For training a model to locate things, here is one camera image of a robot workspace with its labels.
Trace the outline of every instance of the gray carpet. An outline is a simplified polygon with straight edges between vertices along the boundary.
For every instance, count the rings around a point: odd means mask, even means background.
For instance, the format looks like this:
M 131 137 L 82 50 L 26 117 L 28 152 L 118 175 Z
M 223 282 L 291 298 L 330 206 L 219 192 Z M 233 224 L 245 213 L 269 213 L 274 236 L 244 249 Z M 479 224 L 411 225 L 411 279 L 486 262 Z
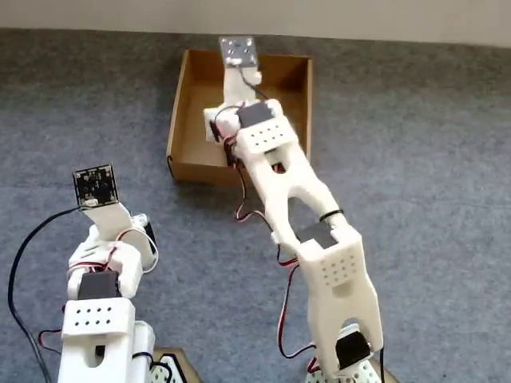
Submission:
M 403 382 L 511 381 L 511 51 L 257 42 L 314 58 L 312 163 L 365 239 L 386 366 Z M 286 272 L 266 227 L 233 222 L 237 188 L 169 175 L 189 47 L 216 49 L 216 38 L 0 31 L 0 293 L 26 234 L 74 206 L 72 170 L 111 161 L 122 200 L 150 215 L 160 245 L 134 299 L 158 344 L 183 346 L 206 382 L 301 382 L 308 355 L 286 361 L 275 344 Z M 292 206 L 294 223 L 313 220 Z M 33 332 L 60 326 L 67 259 L 88 226 L 78 213 L 59 219 L 26 252 L 15 298 Z M 288 349 L 310 341 L 301 276 L 291 295 Z M 40 381 L 6 306 L 0 314 L 0 381 Z M 56 376 L 58 357 L 46 359 Z

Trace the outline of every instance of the white robotic arm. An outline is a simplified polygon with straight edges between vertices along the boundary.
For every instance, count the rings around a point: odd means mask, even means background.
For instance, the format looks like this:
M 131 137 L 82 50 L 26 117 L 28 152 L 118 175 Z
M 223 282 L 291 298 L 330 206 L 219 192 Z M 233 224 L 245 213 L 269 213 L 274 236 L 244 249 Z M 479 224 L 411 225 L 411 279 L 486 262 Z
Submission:
M 158 260 L 147 216 L 132 217 L 118 201 L 110 165 L 73 175 L 94 225 L 69 259 L 58 382 L 182 382 L 172 360 L 166 372 L 152 372 L 153 329 L 135 320 L 130 301 Z
M 224 39 L 234 40 L 233 45 L 241 49 L 228 50 L 232 53 L 227 57 L 243 60 L 243 38 Z M 224 63 L 226 73 L 232 70 L 225 51 Z M 245 70 L 240 66 L 238 77 L 244 86 L 253 88 L 244 79 Z M 206 109 L 206 126 L 211 122 L 208 116 L 215 115 L 220 136 L 236 136 L 234 153 L 263 201 L 272 239 L 299 260 L 309 289 L 309 326 L 324 375 L 331 379 L 369 373 L 377 377 L 367 359 L 383 346 L 382 326 L 361 235 L 348 224 L 330 190 L 314 173 L 280 103 L 255 98 L 230 101 L 239 107 L 226 109 L 224 103 Z M 274 170 L 276 164 L 281 171 Z M 295 233 L 288 220 L 291 197 L 314 210 L 319 222 Z

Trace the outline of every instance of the wall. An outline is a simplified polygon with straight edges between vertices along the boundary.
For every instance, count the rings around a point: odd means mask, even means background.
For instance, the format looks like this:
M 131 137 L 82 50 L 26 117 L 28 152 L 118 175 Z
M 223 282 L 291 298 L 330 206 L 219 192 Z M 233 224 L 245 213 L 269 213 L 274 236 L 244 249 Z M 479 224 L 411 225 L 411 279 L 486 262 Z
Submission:
M 509 19 L 510 0 L 0 1 L 0 26 L 5 27 L 290 34 L 511 47 Z

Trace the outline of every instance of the red wire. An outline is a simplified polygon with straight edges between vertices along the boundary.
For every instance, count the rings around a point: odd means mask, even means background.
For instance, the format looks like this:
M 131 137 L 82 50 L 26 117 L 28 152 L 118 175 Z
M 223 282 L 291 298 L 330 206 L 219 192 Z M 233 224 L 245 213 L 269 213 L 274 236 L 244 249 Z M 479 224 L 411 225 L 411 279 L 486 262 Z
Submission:
M 293 282 L 293 275 L 295 274 L 296 269 L 298 269 L 299 267 L 300 267 L 299 264 L 294 265 L 291 268 L 291 270 L 289 271 L 289 276 L 287 278 L 286 293 L 284 295 L 284 301 L 282 303 L 282 311 L 280 312 L 279 324 L 277 326 L 277 341 L 279 344 L 279 351 L 282 354 L 282 356 L 285 357 L 286 359 L 292 359 L 294 357 L 299 356 L 303 351 L 306 351 L 308 349 L 315 349 L 315 347 L 316 347 L 314 344 L 311 343 L 310 345 L 305 345 L 301 349 L 298 349 L 297 351 L 295 351 L 294 353 L 291 353 L 289 355 L 287 355 L 283 349 L 283 332 L 284 332 L 284 324 L 286 322 L 287 302 L 289 300 L 289 292 L 291 290 L 291 283 Z
M 307 372 L 308 373 L 315 373 L 316 371 L 320 371 L 321 367 L 317 364 L 318 358 L 312 357 L 311 361 L 309 361 L 309 364 L 307 365 Z
M 45 345 L 45 342 L 44 342 L 44 339 L 43 339 L 43 335 L 46 334 L 46 333 L 52 333 L 52 334 L 55 334 L 55 333 L 60 333 L 61 332 L 61 329 L 55 329 L 55 330 L 43 330 L 41 332 L 39 332 L 38 334 L 38 343 L 39 345 L 43 348 L 43 349 L 47 349 L 49 351 L 53 351 L 55 353 L 58 353 L 59 355 L 61 354 L 61 352 L 58 350 L 58 349 L 54 349 L 53 347 L 49 347 L 47 345 Z

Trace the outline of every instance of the open cardboard box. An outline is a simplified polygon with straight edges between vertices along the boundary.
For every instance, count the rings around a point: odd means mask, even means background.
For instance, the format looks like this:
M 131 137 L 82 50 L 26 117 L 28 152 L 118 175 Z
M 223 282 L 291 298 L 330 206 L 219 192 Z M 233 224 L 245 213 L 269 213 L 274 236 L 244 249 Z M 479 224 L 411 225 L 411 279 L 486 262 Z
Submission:
M 259 86 L 280 101 L 307 156 L 311 151 L 312 60 L 304 56 L 259 55 Z M 175 180 L 237 185 L 222 145 L 206 141 L 204 109 L 223 102 L 224 65 L 220 53 L 190 49 L 184 53 L 174 100 L 167 162 Z

